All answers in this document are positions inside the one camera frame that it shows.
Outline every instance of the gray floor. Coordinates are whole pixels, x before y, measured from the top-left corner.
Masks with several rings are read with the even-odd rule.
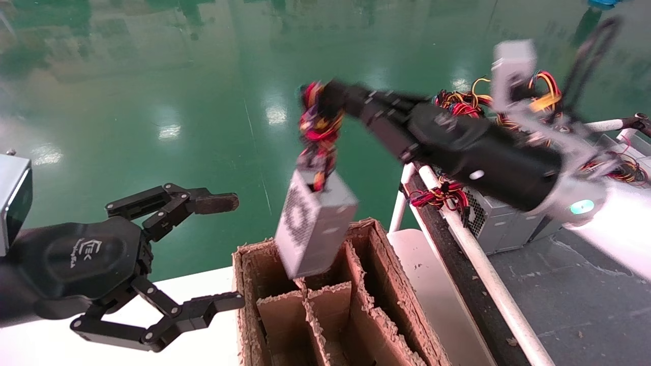
[[[557,366],[651,365],[651,285],[568,231],[490,257]]]

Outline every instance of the power supply fan grille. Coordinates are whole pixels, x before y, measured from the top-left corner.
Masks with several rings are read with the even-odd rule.
[[[312,233],[314,220],[310,208],[296,187],[290,188],[287,195],[283,218],[294,247],[305,246]]]
[[[468,229],[475,235],[475,238],[482,232],[484,223],[486,222],[486,211],[481,207],[475,196],[466,191],[465,195],[468,197],[470,203],[470,219],[468,220]]]

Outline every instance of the black robotic gripper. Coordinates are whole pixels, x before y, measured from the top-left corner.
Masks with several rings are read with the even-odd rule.
[[[243,307],[243,298],[228,292],[177,304],[147,279],[151,242],[191,214],[229,212],[238,205],[235,193],[166,184],[107,204],[103,222],[19,232],[0,258],[0,328],[83,313],[70,324],[82,338],[154,352],[181,333],[207,328],[218,312]],[[142,228],[131,221],[149,214]],[[158,323],[145,329],[102,320],[136,295],[163,315]]]

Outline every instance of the black robotic arm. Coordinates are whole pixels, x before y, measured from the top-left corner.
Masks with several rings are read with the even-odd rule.
[[[343,109],[403,163],[440,167],[451,178],[522,211],[537,207],[561,171],[561,155],[488,119],[454,116],[431,97],[372,91],[337,80],[323,88],[319,113]]]
[[[235,210],[235,193],[211,194],[166,184],[109,203],[109,219],[20,231],[0,258],[0,327],[38,319],[73,320],[88,341],[141,350],[163,350],[181,333],[206,328],[219,311],[243,306],[236,292],[175,303],[148,279],[151,242],[161,240],[192,213]],[[143,228],[133,219],[154,213]],[[163,315],[149,329],[102,320],[142,296]]]

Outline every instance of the cardboard box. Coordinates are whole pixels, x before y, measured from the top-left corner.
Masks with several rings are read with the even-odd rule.
[[[233,254],[240,365],[448,366],[374,219],[352,223],[324,274],[287,278],[273,240]]]

